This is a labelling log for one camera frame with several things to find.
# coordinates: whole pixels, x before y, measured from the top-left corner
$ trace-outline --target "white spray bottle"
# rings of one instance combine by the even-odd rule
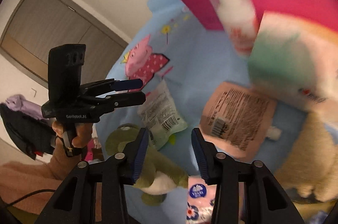
[[[249,56],[259,29],[252,1],[219,0],[216,13],[237,53]]]

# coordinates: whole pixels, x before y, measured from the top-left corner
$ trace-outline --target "blue bed sheet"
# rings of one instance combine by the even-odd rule
[[[197,175],[191,130],[198,126],[205,103],[221,82],[250,86],[247,63],[236,55],[224,32],[205,30],[180,0],[150,0],[148,7],[153,12],[152,19],[128,45],[107,78],[126,79],[124,62],[128,58],[127,53],[150,34],[148,45],[152,47],[153,53],[165,56],[168,62],[161,70],[155,71],[142,91],[152,91],[163,78],[178,111],[189,125],[186,130],[176,134],[174,145],[167,143],[160,152],[184,168],[189,175]],[[305,118],[306,113],[279,102],[273,125],[283,131],[281,138],[276,142],[264,141],[255,159],[262,160],[274,172],[291,150]],[[103,150],[109,134],[124,123],[142,126],[137,106],[120,108],[102,116],[96,130]],[[125,194],[129,214],[142,224],[185,223],[186,189],[172,191],[159,207],[143,204],[142,192],[138,189],[126,186]]]

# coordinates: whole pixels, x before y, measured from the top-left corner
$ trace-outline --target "blue gripper pad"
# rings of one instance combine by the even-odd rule
[[[143,82],[141,79],[132,79],[132,80],[123,80],[123,81],[115,81],[114,84],[111,85],[112,91],[126,91],[126,90],[136,90],[140,89],[143,86]]]
[[[192,130],[191,144],[202,179],[208,185],[218,184],[222,178],[222,168],[214,161],[217,153],[215,145],[204,140],[199,128]]]
[[[141,175],[144,158],[146,156],[149,141],[149,133],[146,128],[141,128],[139,134],[133,142],[126,145],[123,152],[127,155],[127,161],[131,168],[131,179],[133,183]]]
[[[199,142],[199,139],[197,137],[196,130],[197,128],[194,128],[191,132],[191,144],[192,144],[192,148],[194,149],[194,154],[196,157],[196,161],[198,164],[198,169],[201,174],[201,177],[204,181],[207,181],[209,178],[207,159],[202,149],[202,146]]]

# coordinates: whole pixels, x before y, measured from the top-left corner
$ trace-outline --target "screw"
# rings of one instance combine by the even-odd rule
[[[259,161],[259,160],[256,160],[254,163],[253,163],[256,167],[258,167],[258,168],[261,168],[261,167],[263,167],[263,162],[262,161]]]
[[[115,158],[116,159],[122,159],[122,158],[124,158],[124,153],[117,153],[117,154],[115,154]]]
[[[79,168],[87,167],[87,162],[86,162],[86,161],[80,161],[80,162],[77,164],[77,166],[78,166]]]
[[[218,159],[224,159],[224,158],[226,158],[226,154],[225,153],[216,153],[216,157]]]

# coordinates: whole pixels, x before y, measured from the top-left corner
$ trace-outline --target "human hand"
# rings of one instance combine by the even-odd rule
[[[62,138],[64,133],[64,128],[62,124],[58,121],[54,121],[52,124],[53,130],[56,134]],[[77,137],[75,137],[72,141],[72,145],[75,148],[84,148],[87,146],[89,141],[92,139],[93,133],[93,124],[92,123],[80,123],[76,125],[76,133]]]

